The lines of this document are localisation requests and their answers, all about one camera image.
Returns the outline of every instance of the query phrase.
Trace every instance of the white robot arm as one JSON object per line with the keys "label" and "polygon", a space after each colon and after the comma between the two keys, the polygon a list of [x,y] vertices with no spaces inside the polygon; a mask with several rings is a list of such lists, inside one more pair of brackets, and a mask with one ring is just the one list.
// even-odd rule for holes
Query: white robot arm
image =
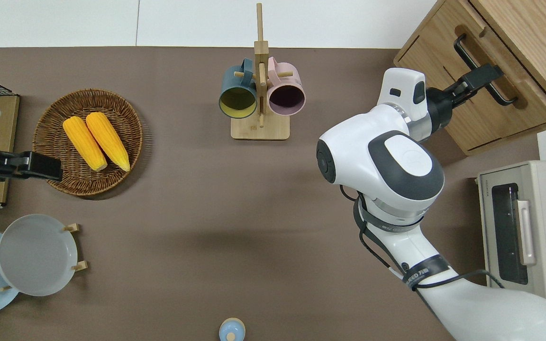
{"label": "white robot arm", "polygon": [[459,341],[546,340],[546,300],[522,291],[476,285],[458,274],[420,230],[444,187],[439,162],[419,142],[448,124],[451,110],[502,75],[483,65],[446,90],[425,89],[425,76],[385,72],[377,106],[325,132],[317,144],[322,175],[354,188],[354,216]]}

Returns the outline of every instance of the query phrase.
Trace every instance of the wicker basket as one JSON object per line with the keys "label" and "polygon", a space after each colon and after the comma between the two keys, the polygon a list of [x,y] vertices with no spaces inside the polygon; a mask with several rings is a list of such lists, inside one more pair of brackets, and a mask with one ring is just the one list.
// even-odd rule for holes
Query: wicker basket
{"label": "wicker basket", "polygon": [[61,192],[79,197],[94,196],[114,188],[129,174],[108,158],[105,169],[91,170],[65,134],[65,119],[71,116],[85,119],[96,111],[104,113],[119,134],[130,157],[130,171],[136,165],[143,147],[143,127],[132,105],[106,90],[85,89],[69,93],[44,112],[33,136],[33,151],[61,160],[63,181],[48,181]]}

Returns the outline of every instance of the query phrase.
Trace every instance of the corn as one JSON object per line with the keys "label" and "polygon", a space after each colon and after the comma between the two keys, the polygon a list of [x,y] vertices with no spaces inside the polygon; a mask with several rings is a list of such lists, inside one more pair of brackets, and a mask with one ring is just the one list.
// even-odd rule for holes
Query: corn
{"label": "corn", "polygon": [[82,118],[73,116],[66,119],[63,122],[63,129],[90,168],[98,172],[107,166],[102,151],[100,151]]}
{"label": "corn", "polygon": [[127,151],[107,117],[101,112],[93,112],[87,115],[85,122],[100,148],[104,150],[111,161],[124,171],[129,172],[130,159]]}

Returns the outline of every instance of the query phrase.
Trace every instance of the drawer handle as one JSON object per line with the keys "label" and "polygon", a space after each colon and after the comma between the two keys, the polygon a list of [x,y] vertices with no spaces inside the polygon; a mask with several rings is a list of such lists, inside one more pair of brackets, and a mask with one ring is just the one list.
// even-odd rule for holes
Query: drawer handle
{"label": "drawer handle", "polygon": [[[461,44],[461,41],[466,38],[466,33],[461,34],[456,40],[455,40],[455,51],[461,59],[464,61],[464,63],[469,67],[469,69],[474,70],[477,69],[477,64],[475,61],[473,61],[473,58],[469,56],[468,52],[464,49],[464,47]],[[504,99],[503,96],[499,93],[498,90],[496,90],[496,87],[492,84],[488,84],[486,86],[486,90],[490,93],[494,101],[496,103],[500,104],[501,106],[508,106],[509,104],[513,103],[514,101],[517,101],[518,98],[514,97],[513,99]]]}

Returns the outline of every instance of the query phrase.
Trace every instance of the brown table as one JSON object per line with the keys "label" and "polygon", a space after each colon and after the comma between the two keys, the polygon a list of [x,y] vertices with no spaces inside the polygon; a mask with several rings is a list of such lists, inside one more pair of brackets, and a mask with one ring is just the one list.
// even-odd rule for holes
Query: brown table
{"label": "brown table", "polygon": [[[231,316],[252,341],[451,340],[361,246],[351,202],[315,158],[325,130],[375,105],[396,52],[271,48],[297,67],[307,102],[289,140],[258,142],[230,138],[217,107],[224,69],[251,48],[0,48],[0,83],[22,95],[15,151],[31,149],[49,104],[87,87],[125,97],[146,133],[137,168],[98,199],[37,179],[10,183],[0,232],[31,213],[77,222],[91,267],[54,295],[19,294],[0,311],[0,340],[214,341]],[[423,231],[458,272],[481,268],[467,178],[538,159],[536,137],[466,159],[444,132],[427,146],[446,188]]]}

